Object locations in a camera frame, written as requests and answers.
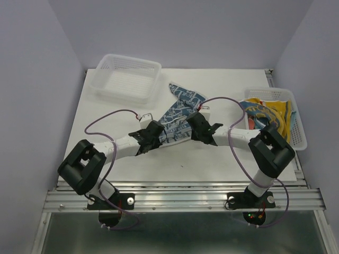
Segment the empty white basket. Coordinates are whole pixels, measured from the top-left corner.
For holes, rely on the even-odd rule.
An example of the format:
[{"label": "empty white basket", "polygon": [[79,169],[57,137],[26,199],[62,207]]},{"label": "empty white basket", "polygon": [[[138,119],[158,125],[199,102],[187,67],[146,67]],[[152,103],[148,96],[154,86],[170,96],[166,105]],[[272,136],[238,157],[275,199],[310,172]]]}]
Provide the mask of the empty white basket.
[{"label": "empty white basket", "polygon": [[160,70],[158,62],[109,54],[97,66],[90,86],[103,95],[146,104]]},{"label": "empty white basket", "polygon": [[[306,141],[306,136],[304,129],[302,127],[301,123],[301,118],[299,115],[297,103],[295,100],[295,97],[293,96],[293,93],[289,90],[286,89],[280,89],[280,88],[262,88],[262,87],[250,87],[245,89],[245,98],[259,98],[264,101],[288,101],[291,100],[292,104],[292,111],[296,111],[296,123],[291,130],[291,140],[290,140],[290,145],[295,149],[295,150],[305,150],[307,147],[307,141]],[[247,120],[247,115],[246,115],[246,128],[249,129],[248,127],[248,120]]]}]

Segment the table top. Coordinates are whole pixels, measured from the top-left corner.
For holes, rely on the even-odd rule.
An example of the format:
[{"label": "table top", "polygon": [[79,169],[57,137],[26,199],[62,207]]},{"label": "table top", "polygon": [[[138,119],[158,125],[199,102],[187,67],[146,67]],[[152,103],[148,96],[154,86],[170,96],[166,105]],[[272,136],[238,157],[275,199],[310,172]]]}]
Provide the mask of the table top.
[{"label": "table top", "polygon": [[[93,71],[89,69],[87,72],[65,156],[81,139],[88,139],[90,142],[107,141],[101,136],[87,136],[84,128],[109,112],[128,108],[140,115],[151,112],[154,119],[159,120],[177,100],[168,88],[171,81],[195,90],[207,98],[227,96],[237,100],[244,98],[245,88],[269,86],[264,70],[162,69],[152,102],[147,105],[133,105],[100,96],[93,91],[89,87]],[[242,114],[238,105],[226,100],[212,101],[208,105],[211,108],[211,124],[218,122],[231,125]],[[241,122],[237,128],[244,129],[245,122]],[[91,131],[107,133],[114,139],[139,129],[139,122],[128,112],[117,113],[91,127]],[[251,152],[235,150],[249,174],[254,176],[258,166]],[[102,170],[101,176],[107,169],[108,165]],[[292,161],[279,179],[296,181],[296,169],[297,166]],[[248,182],[229,147],[208,146],[191,140],[159,148],[144,155],[119,159],[107,179],[113,182]]]}]

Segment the blue garment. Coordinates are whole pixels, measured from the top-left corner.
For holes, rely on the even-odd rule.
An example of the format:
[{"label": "blue garment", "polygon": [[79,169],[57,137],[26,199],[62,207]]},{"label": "blue garment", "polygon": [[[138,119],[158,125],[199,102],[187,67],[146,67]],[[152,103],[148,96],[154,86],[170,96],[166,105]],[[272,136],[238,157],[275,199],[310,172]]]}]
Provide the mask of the blue garment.
[{"label": "blue garment", "polygon": [[173,83],[169,84],[169,89],[172,94],[178,97],[178,100],[160,118],[160,123],[164,125],[166,134],[163,133],[159,139],[164,144],[182,142],[191,138],[192,129],[186,118],[196,112],[200,103],[206,100],[197,92]]}]

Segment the purple cable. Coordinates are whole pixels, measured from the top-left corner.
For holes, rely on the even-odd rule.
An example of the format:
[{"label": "purple cable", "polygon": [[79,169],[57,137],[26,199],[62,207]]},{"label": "purple cable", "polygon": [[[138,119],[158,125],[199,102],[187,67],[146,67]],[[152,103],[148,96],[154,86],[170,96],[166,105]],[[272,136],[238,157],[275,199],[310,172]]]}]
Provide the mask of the purple cable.
[{"label": "purple cable", "polygon": [[[235,103],[238,104],[239,107],[242,109],[242,111],[243,111],[242,117],[240,117],[235,123],[233,123],[233,124],[229,127],[229,130],[228,130],[228,137],[227,137],[227,138],[228,138],[229,147],[231,148],[231,152],[232,152],[232,154],[233,154],[235,160],[237,161],[238,165],[240,166],[240,168],[242,169],[242,171],[244,172],[244,174],[248,177],[248,179],[249,179],[251,182],[253,182],[253,184],[255,184],[256,186],[258,186],[259,188],[264,188],[264,189],[272,187],[273,184],[270,185],[270,186],[263,186],[263,185],[257,183],[257,182],[249,175],[249,173],[246,171],[245,167],[244,167],[243,164],[240,162],[238,156],[236,155],[236,153],[235,153],[235,151],[234,151],[233,141],[232,141],[232,138],[231,138],[231,130],[232,130],[232,128],[233,128],[234,126],[236,126],[238,123],[240,123],[240,122],[245,118],[246,112],[245,112],[244,108],[242,107],[242,105],[241,105],[238,101],[236,101],[235,99],[229,98],[229,97],[214,97],[214,98],[211,98],[211,99],[207,99],[206,101],[202,102],[202,103],[199,105],[199,108],[201,107],[202,104],[205,104],[206,102],[213,101],[213,100],[215,100],[215,99],[227,99],[227,100],[229,100],[229,101],[235,102]],[[272,222],[272,223],[270,223],[270,224],[268,224],[268,225],[259,226],[260,228],[268,228],[268,227],[270,227],[270,226],[276,225],[277,223],[279,223],[279,222],[285,217],[285,215],[286,215],[286,213],[287,213],[287,211],[288,211],[288,208],[289,208],[289,205],[290,205],[290,197],[289,197],[289,195],[288,195],[287,188],[286,188],[285,184],[284,184],[281,180],[279,180],[279,179],[276,179],[276,180],[277,180],[277,181],[282,185],[282,187],[285,189],[285,192],[286,192],[286,198],[287,198],[286,209],[285,209],[285,211],[284,211],[284,214],[283,214],[278,220],[276,220],[276,221],[274,221],[274,222]]]},{"label": "purple cable", "polygon": [[110,164],[110,166],[109,166],[109,168],[108,168],[106,174],[105,174],[104,177],[101,179],[101,181],[100,181],[100,183],[99,183],[99,185],[98,185],[98,189],[99,189],[100,195],[101,195],[102,198],[103,198],[110,206],[112,206],[113,208],[119,210],[119,211],[122,212],[122,213],[126,213],[126,214],[128,214],[128,215],[130,215],[130,216],[133,216],[133,217],[135,217],[135,218],[137,219],[137,221],[136,221],[134,224],[132,224],[131,226],[124,227],[124,228],[117,228],[117,229],[116,229],[116,228],[109,228],[109,227],[107,227],[107,226],[104,226],[105,228],[107,228],[107,229],[109,229],[109,230],[127,230],[127,229],[131,229],[131,228],[133,228],[134,226],[136,226],[136,225],[138,225],[138,224],[140,223],[140,219],[139,219],[139,217],[136,216],[135,214],[133,214],[133,213],[131,213],[131,212],[128,212],[128,211],[126,211],[126,210],[124,210],[124,209],[121,209],[120,207],[114,205],[111,201],[108,200],[107,197],[104,196],[104,194],[103,194],[102,191],[100,190],[100,187],[101,187],[102,183],[106,180],[108,174],[111,172],[111,170],[112,170],[112,168],[113,168],[113,165],[114,165],[114,162],[115,162],[115,158],[116,158],[116,156],[117,156],[117,145],[116,145],[114,139],[113,139],[111,136],[109,136],[109,135],[107,135],[107,134],[105,134],[105,133],[102,133],[102,132],[88,132],[88,128],[90,128],[93,124],[97,123],[98,121],[100,121],[100,120],[102,120],[102,119],[104,119],[104,118],[106,118],[106,117],[108,117],[108,116],[110,116],[110,115],[113,115],[113,114],[115,114],[115,113],[117,113],[117,112],[123,112],[123,111],[125,111],[125,112],[131,112],[131,113],[135,114],[135,115],[136,115],[136,118],[138,119],[138,114],[137,114],[135,111],[133,111],[133,110],[116,110],[116,111],[113,111],[113,112],[111,112],[111,113],[109,113],[109,114],[106,114],[106,115],[104,115],[104,116],[98,118],[97,120],[93,121],[93,122],[90,123],[90,124],[85,128],[85,130],[84,130],[84,132],[85,132],[87,135],[100,135],[100,136],[104,136],[104,137],[108,138],[108,139],[112,142],[113,147],[114,147],[112,162],[111,162],[111,164]]}]

